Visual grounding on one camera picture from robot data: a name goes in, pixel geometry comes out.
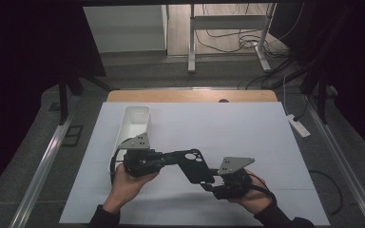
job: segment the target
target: white tabletop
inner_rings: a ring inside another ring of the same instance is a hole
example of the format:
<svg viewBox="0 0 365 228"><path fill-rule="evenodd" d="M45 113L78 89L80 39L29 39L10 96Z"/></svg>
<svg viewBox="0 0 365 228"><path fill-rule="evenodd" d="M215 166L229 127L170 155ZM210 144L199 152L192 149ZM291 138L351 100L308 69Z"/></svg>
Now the white tabletop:
<svg viewBox="0 0 365 228"><path fill-rule="evenodd" d="M127 106L150 107L151 148L197 148L210 168L223 157L250 157L289 217L329 225L281 103L104 103L73 184L61 223L88 223L110 191L107 171ZM166 166L122 208L122 224L260 225L247 211L191 184L179 166Z"/></svg>

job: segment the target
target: hand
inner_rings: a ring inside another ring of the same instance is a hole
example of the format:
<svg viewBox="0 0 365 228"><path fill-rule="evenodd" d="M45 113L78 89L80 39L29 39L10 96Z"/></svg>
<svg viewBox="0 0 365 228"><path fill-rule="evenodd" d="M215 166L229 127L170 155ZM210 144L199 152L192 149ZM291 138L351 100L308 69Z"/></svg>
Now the hand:
<svg viewBox="0 0 365 228"><path fill-rule="evenodd" d="M254 185L266 188L265 180L256 178L256 175L247 169L245 171L248 175L253 176L251 179L253 180ZM258 214L272 202L272 199L265 193L250 189L250 191L248 191L248 193L246 193L242 198L228 199L228 201L238 203L252 214Z"/></svg>
<svg viewBox="0 0 365 228"><path fill-rule="evenodd" d="M103 204L103 209L112 214L118 214L121 207L133 200L141 191L141 188L152 181L159 173L145 175L139 178L129 176L121 163L115 170L114 182L111 192Z"/></svg>

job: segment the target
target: black sleeve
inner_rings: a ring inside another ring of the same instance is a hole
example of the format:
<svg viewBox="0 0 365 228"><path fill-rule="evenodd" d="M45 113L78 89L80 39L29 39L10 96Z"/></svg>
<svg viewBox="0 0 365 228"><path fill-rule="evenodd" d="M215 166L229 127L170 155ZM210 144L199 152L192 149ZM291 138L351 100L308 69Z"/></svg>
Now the black sleeve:
<svg viewBox="0 0 365 228"><path fill-rule="evenodd" d="M120 223L120 213L111 214L103 210L103 205L98 205L93 218L91 218L88 228L115 228Z"/></svg>
<svg viewBox="0 0 365 228"><path fill-rule="evenodd" d="M315 228L311 221L304 218L289 220L275 202L254 215L254 218L258 219L267 228Z"/></svg>

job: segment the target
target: cable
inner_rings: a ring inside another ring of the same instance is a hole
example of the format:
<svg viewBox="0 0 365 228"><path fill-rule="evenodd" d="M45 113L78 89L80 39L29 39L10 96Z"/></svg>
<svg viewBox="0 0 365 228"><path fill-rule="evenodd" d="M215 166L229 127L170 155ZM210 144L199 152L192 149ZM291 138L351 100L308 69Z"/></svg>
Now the cable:
<svg viewBox="0 0 365 228"><path fill-rule="evenodd" d="M278 73L279 71L285 69L286 67L288 67L289 65L291 65L293 62L295 61L295 58L293 58L293 56L289 56L288 59L286 59L285 61L283 61L278 67L276 67L274 70L272 70L272 72L270 72L267 77L265 77L265 79L262 81L262 83L260 84L260 88L263 89L265 88L263 86L263 84L274 74Z"/></svg>
<svg viewBox="0 0 365 228"><path fill-rule="evenodd" d="M259 8L259 4L257 3L257 8L259 9L260 14L263 14L262 10Z"/></svg>
<svg viewBox="0 0 365 228"><path fill-rule="evenodd" d="M258 78L256 78L256 79L253 79L252 81L250 81L249 79L242 80L241 82L239 82L239 83L237 84L237 90L240 90L240 85L241 85L243 82L250 81L250 82L247 84L247 86L245 87L245 90L247 90L247 89L248 89L248 87L249 87L252 83L254 83L256 80L259 80L259 79L264 78L264 77L266 77L266 75L260 76L260 77L258 77Z"/></svg>
<svg viewBox="0 0 365 228"><path fill-rule="evenodd" d="M268 57L271 58L288 58L292 55L292 52L290 51L290 49L281 49L281 50L286 50L289 52L273 52L270 48L269 48L269 43L265 40L264 43L264 53L265 55L267 55Z"/></svg>
<svg viewBox="0 0 365 228"><path fill-rule="evenodd" d="M206 44L204 44L204 43L202 43L202 42L201 42L200 38L198 37L198 33L197 33L197 31L196 31L196 30L195 30L195 35L197 36L197 40L198 40L198 42L199 42L201 45L203 45L203 46L205 46L205 47L207 47L207 48L212 48L212 49L218 50L218 51L220 51L220 52L224 52L224 53L233 53L233 52L237 52L237 51L239 51L239 50L241 50L241 49L242 49L242 47L239 47L238 49L235 49L235 50L222 50L222 49L219 49L219 48L216 48L216 47L208 46L208 45L206 45Z"/></svg>
<svg viewBox="0 0 365 228"><path fill-rule="evenodd" d="M239 3L238 3L238 4L236 4L236 9L234 9L234 11L232 12L232 15L233 15L235 12L237 12L237 14L239 14L239 12L240 12L240 5L239 5Z"/></svg>
<svg viewBox="0 0 365 228"><path fill-rule="evenodd" d="M259 36L256 36L256 35L243 35L243 36L239 36L239 47L243 47L243 48L246 48L246 49L253 48L254 47L254 42L257 42L258 40L254 40L254 39L246 40L246 39L243 39L244 37L254 37L254 38L259 39Z"/></svg>
<svg viewBox="0 0 365 228"><path fill-rule="evenodd" d="M241 33L254 32L254 31L258 31L258 29L252 29L252 30L247 30L247 31L243 31L243 32L233 32L233 33L227 33L227 34L223 34L223 35L211 35L211 34L209 34L209 32L208 32L208 35L209 35L210 37L220 38L220 37L225 37L225 36L237 35L237 34L241 34Z"/></svg>
<svg viewBox="0 0 365 228"><path fill-rule="evenodd" d="M299 116L295 116L294 118L293 118L293 121L294 122L297 122L301 117L303 117L304 116L304 113L306 112L306 109L307 109L307 106L308 106L308 101L309 101L309 99L307 99L307 102L306 102L306 106L304 106L304 109L303 109L303 112L301 113L301 115L299 115Z"/></svg>
<svg viewBox="0 0 365 228"><path fill-rule="evenodd" d="M304 9L304 3L301 5L301 9L300 9L300 13L298 14L298 19L296 20L295 24L292 26L292 28L286 33L284 34L283 36L279 37L278 39L276 39L275 41L271 42L272 43L275 43L276 41L286 37L290 32L292 32L292 30L296 27L296 25L298 24L298 21L300 19L300 16L301 14L303 13L303 9Z"/></svg>
<svg viewBox="0 0 365 228"><path fill-rule="evenodd" d="M258 179L258 181L260 181L262 183L263 186L265 186L266 189L260 187L260 186L257 186L255 184L246 184L247 186L249 186L251 189L254 189L254 190L257 190L257 191L260 191L261 193L264 193L266 194L268 197L270 197L274 202L277 202L277 198L275 197L275 195L271 192L271 190L269 190L268 186L266 186L265 182L262 181L261 178L257 177L256 175L253 175L253 174L248 174L248 176L250 177L254 177L256 179Z"/></svg>
<svg viewBox="0 0 365 228"><path fill-rule="evenodd" d="M343 207L343 196L342 196L342 192L340 191L340 188L339 188L339 186L337 185L337 183L334 181L334 179L332 179L330 176L328 176L327 174L325 174L325 173L323 173L323 172L321 172L321 171L310 169L310 170L309 170L309 173L310 173L310 174L311 174L311 173L317 173L317 174L319 174L319 175L322 175L322 176L324 176L325 178L327 178L328 180L330 180L330 181L334 184L334 186L336 187L337 192L339 193L339 206L337 207L337 209L336 209L336 210L334 210L333 212L331 212L331 213L330 213L330 215L331 215L331 216L334 216L334 215L336 215L337 213L339 213L339 212L340 212L340 210L341 210L341 209L342 209L342 207Z"/></svg>
<svg viewBox="0 0 365 228"><path fill-rule="evenodd" d="M284 76L283 78L283 108L284 108L284 112L286 113L286 116L289 115L289 113L287 112L286 109L286 86L285 86L285 80L286 80L287 75Z"/></svg>
<svg viewBox="0 0 365 228"><path fill-rule="evenodd" d="M270 5L270 3L268 3L268 7L266 8L266 12L268 12L268 10L269 10L269 5Z"/></svg>

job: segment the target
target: metal rod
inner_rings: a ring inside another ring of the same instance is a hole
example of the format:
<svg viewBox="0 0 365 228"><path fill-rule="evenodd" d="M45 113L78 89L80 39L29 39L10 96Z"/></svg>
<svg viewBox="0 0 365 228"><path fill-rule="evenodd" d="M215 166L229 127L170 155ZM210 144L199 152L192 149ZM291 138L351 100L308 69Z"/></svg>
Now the metal rod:
<svg viewBox="0 0 365 228"><path fill-rule="evenodd" d="M10 223L10 228L25 227L29 220L32 208L40 195L41 189L43 188L44 182L46 181L49 169L55 159L55 156L61 146L62 140L67 134L67 129L69 128L70 122L73 119L76 106L80 100L80 97L72 97L69 102L69 113L67 119L63 125L58 125L55 133L49 142L47 150L41 159L37 170L29 184L26 194L23 196L19 207Z"/></svg>
<svg viewBox="0 0 365 228"><path fill-rule="evenodd" d="M355 174L355 171L352 169L351 165L344 156L344 153L342 152L342 149L338 145L334 137L334 134L330 130L330 127L328 126L328 124L324 124L322 122L322 120L319 118L316 112L316 109L317 109L316 104L313 101L313 99L311 99L309 110L314 118L314 121L316 122L317 127L321 132L321 135L324 138L325 142L330 147L330 151L331 154L333 155L334 161L336 162L336 165L338 166L340 172L342 173L342 176L348 183L348 186L351 189L351 192L353 193L361 209L361 212L365 217L365 189L361 184L360 180L358 179L357 175Z"/></svg>
<svg viewBox="0 0 365 228"><path fill-rule="evenodd" d="M194 4L191 4L191 17L189 18L189 50L188 50L188 72L195 73L195 14Z"/></svg>
<svg viewBox="0 0 365 228"><path fill-rule="evenodd" d="M272 71L272 69L269 66L268 61L266 60L266 57L265 57L263 43L265 42L265 38L266 38L266 34L268 33L269 26L271 25L272 14L274 13L275 4L276 3L271 3L271 6L269 7L268 11L266 12L265 20L264 20L263 27L262 27L262 32L259 37L259 41L254 43L254 45L256 45L254 47L254 50L256 51L256 53L259 57L259 61L260 61L260 64L261 64L264 72Z"/></svg>
<svg viewBox="0 0 365 228"><path fill-rule="evenodd" d="M61 73L59 76L59 101L61 104L61 120L59 121L59 125L63 125L67 119L67 83L65 80L65 74Z"/></svg>

